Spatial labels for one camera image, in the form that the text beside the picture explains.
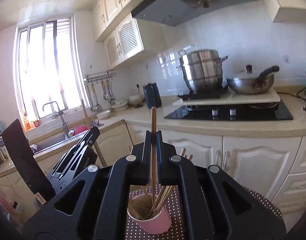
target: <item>chopstick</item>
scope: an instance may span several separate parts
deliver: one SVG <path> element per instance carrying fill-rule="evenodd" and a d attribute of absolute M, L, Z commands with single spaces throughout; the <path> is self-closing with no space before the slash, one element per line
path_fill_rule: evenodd
<path fill-rule="evenodd" d="M 152 178 L 152 208 L 153 214 L 155 213 L 156 205 L 156 107 L 152 107 L 151 116 L 151 134 L 152 138 L 152 150 L 151 150 L 151 178 Z"/>

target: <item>stove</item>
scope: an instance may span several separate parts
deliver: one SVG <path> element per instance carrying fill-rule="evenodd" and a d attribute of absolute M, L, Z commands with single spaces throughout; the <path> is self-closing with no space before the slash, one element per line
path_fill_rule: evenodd
<path fill-rule="evenodd" d="M 275 104 L 240 104 L 212 106 L 182 106 L 166 119 L 206 121 L 281 121 L 293 120 L 293 116 L 280 100 Z"/>

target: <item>beige countertop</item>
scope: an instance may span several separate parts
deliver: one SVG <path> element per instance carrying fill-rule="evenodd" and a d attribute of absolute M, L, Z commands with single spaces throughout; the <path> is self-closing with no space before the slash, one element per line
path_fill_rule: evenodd
<path fill-rule="evenodd" d="M 291 112 L 294 120 L 292 121 L 266 121 L 266 122 L 237 122 L 237 121 L 191 121 L 179 119 L 164 119 L 179 108 L 172 103 L 178 100 L 177 97 L 163 98 L 163 106 L 157 109 L 157 129 L 174 130 L 187 133 L 218 135 L 218 136 L 237 136 L 237 137 L 299 137 L 306 136 L 306 112 L 303 111 L 305 103 L 303 100 L 289 95 L 280 95 L 285 105 Z M 104 123 L 99 127 L 100 132 L 108 131 L 123 123 L 139 125 L 150 128 L 151 110 L 144 103 L 143 107 L 134 109 L 129 107 L 125 111 L 113 112 Z M 56 153 L 72 147 L 82 138 L 83 134 L 74 136 L 62 143 L 54 145 L 48 149 L 34 155 L 38 162 Z M 14 166 L 8 167 L 8 162 L 0 165 L 0 177 L 16 171 Z"/>

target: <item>faucet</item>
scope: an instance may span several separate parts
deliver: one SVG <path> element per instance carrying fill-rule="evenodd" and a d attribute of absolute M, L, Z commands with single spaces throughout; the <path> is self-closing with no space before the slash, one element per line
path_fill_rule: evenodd
<path fill-rule="evenodd" d="M 43 105 L 42 110 L 44 111 L 44 106 L 50 105 L 50 104 L 53 104 L 53 103 L 56 103 L 56 105 L 57 105 L 57 109 L 59 110 L 59 116 L 61 117 L 62 124 L 63 124 L 63 131 L 65 132 L 66 137 L 68 137 L 69 136 L 68 123 L 64 121 L 63 111 L 60 110 L 59 104 L 56 101 L 48 102 L 48 103 Z"/>

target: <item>utensil rack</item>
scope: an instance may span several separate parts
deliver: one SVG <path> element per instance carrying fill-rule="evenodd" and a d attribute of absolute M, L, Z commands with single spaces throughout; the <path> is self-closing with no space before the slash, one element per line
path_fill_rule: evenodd
<path fill-rule="evenodd" d="M 91 75 L 86 75 L 83 78 L 84 83 L 91 83 L 91 82 L 96 82 L 104 80 L 104 79 L 111 79 L 113 80 L 113 77 L 116 76 L 116 71 L 115 70 L 108 70 L 108 71 L 102 71 L 99 73 L 91 74 Z"/>

